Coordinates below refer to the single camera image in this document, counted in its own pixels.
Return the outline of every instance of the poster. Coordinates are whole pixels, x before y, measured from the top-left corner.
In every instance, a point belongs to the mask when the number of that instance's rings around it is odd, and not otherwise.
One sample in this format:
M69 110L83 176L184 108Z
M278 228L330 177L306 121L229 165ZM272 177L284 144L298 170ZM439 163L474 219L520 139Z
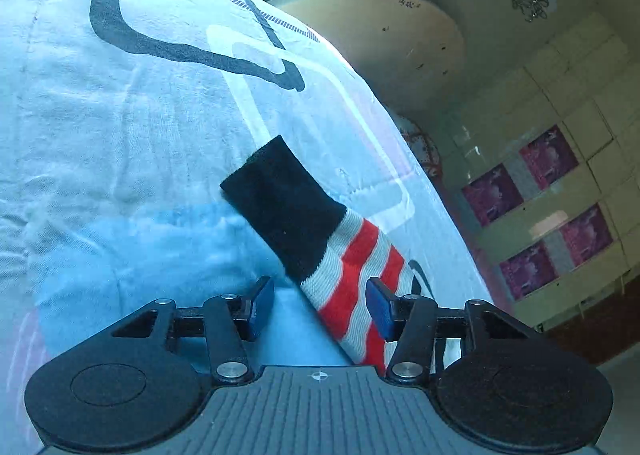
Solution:
M560 228L575 267L585 263L613 242L609 226L596 204Z
M542 241L502 262L500 270L516 300L558 278Z
M482 227L524 202L503 164L465 186L462 193Z
M558 125L520 149L531 175L540 190L545 190L556 180L578 166L574 151L567 143Z

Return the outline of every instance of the striped sock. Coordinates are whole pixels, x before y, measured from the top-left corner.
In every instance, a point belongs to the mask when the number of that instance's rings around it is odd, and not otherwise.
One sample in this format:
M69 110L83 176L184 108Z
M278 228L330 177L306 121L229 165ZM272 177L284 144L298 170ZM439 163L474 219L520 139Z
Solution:
M388 237L331 199L278 136L220 185L298 282L354 363L385 371L396 348L371 321L365 285L379 277L397 295L414 274Z

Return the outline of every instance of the black mount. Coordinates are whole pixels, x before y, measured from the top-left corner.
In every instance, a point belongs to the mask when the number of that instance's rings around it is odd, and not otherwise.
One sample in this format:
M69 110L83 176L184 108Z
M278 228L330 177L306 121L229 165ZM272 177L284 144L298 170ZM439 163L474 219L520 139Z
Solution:
M427 388L440 416L474 443L538 454L597 441L612 393L582 358L483 300L438 308L431 298L392 294L379 278L367 282L366 298L383 339L398 341L385 377ZM430 374L437 342L453 338L462 358Z
M218 387L251 381L242 340L256 339L273 303L263 276L246 296L202 307L160 298L39 368L24 392L45 445L80 452L130 451L184 427ZM210 374L175 354L178 338L205 338Z

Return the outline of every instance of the light blue bed sheet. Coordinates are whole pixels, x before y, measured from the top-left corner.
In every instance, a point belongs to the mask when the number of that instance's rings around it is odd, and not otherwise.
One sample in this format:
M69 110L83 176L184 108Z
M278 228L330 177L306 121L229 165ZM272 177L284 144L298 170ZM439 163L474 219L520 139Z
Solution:
M28 377L158 297L276 281L261 364L344 353L220 181L281 134L336 200L423 268L444 307L489 299L385 109L333 47L260 0L0 0L0 437L39 441Z

